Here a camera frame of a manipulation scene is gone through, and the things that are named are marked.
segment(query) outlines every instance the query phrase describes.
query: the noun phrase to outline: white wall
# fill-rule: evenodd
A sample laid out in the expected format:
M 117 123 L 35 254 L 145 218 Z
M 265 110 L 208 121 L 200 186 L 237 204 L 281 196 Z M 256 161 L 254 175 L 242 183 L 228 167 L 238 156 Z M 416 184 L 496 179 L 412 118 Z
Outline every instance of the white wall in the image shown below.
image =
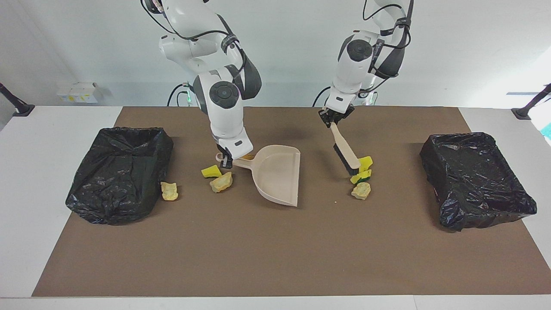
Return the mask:
M 12 118 L 12 114 L 15 112 L 13 106 L 4 98 L 0 98 L 0 130 L 8 123 Z
M 5 1 L 0 81 L 36 104 L 57 104 L 57 85 L 77 81 L 97 82 L 109 105 L 165 104 L 182 72 L 159 53 L 164 32 L 138 1 Z M 228 21 L 262 75 L 253 105 L 310 105 L 330 84 L 342 41 L 353 29 L 375 30 L 361 19 L 363 0 L 207 5 Z M 378 103 L 519 105 L 504 103 L 500 86 L 551 46 L 550 13 L 547 0 L 417 0 L 413 42 Z

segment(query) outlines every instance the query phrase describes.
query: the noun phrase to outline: sponge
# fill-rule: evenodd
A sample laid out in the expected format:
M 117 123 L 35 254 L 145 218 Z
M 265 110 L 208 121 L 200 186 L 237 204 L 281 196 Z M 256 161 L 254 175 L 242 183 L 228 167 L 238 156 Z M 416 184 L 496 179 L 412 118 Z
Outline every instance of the sponge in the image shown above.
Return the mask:
M 163 199 L 166 201 L 174 201 L 178 198 L 176 183 L 161 182 L 161 191 L 163 192 Z
M 231 176 L 231 172 L 227 172 L 220 178 L 216 178 L 210 182 L 210 187 L 215 193 L 219 193 L 228 187 L 230 187 L 234 182 L 234 178 Z
M 201 173 L 205 178 L 219 178 L 222 176 L 222 172 L 220 172 L 217 165 L 203 169 Z
M 356 197 L 356 199 L 365 200 L 369 196 L 370 192 L 371 192 L 371 185 L 369 185 L 369 183 L 366 183 L 366 182 L 361 182 L 352 191 L 352 196 Z
M 371 156 L 367 156 L 364 158 L 360 158 L 360 173 L 367 171 L 371 165 L 373 165 L 373 159 L 371 159 Z
M 255 156 L 253 154 L 247 154 L 243 157 L 241 157 L 242 159 L 247 159 L 248 161 L 251 161 L 255 158 Z
M 350 178 L 350 182 L 352 184 L 357 185 L 358 183 L 365 182 L 371 178 L 371 169 L 361 172 L 353 177 Z

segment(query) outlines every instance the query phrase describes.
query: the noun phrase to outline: brush handle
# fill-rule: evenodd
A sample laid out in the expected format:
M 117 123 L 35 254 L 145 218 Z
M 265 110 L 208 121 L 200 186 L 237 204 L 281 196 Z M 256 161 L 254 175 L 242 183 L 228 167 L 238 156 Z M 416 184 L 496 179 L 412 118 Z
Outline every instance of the brush handle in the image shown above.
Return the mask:
M 341 151 L 348 165 L 352 169 L 359 169 L 361 166 L 360 161 L 356 157 L 356 154 L 354 154 L 354 151 L 352 151 L 352 148 L 350 148 L 350 145 L 348 145 L 348 142 L 346 142 L 346 139 L 341 135 L 337 124 L 332 122 L 330 128 L 331 132 L 333 133 L 333 137 L 335 138 L 335 144 Z

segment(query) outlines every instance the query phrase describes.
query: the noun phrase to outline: dustpan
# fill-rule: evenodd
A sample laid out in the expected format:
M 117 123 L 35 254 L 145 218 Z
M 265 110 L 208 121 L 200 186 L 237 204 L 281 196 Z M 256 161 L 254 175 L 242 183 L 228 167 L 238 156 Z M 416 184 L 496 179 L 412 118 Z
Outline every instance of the dustpan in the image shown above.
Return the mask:
M 222 154 L 216 155 L 222 161 Z M 294 147 L 269 145 L 252 160 L 238 158 L 233 165 L 252 171 L 256 189 L 269 201 L 297 206 L 299 196 L 300 151 Z

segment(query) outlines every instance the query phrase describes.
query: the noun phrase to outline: brown mat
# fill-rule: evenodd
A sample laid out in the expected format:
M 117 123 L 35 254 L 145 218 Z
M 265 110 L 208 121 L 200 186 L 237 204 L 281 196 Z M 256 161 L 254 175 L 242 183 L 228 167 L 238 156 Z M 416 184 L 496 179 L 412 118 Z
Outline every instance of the brown mat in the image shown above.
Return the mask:
M 71 215 L 33 296 L 550 294 L 551 270 L 521 221 L 451 233 L 419 151 L 432 133 L 468 132 L 456 108 L 362 107 L 340 130 L 371 155 L 372 193 L 352 185 L 329 129 L 308 108 L 248 108 L 255 149 L 302 152 L 299 208 L 263 199 L 250 171 L 214 194 L 199 171 L 215 144 L 199 109 L 124 108 L 117 126 L 174 138 L 168 181 L 181 197 L 145 220 L 92 225 Z

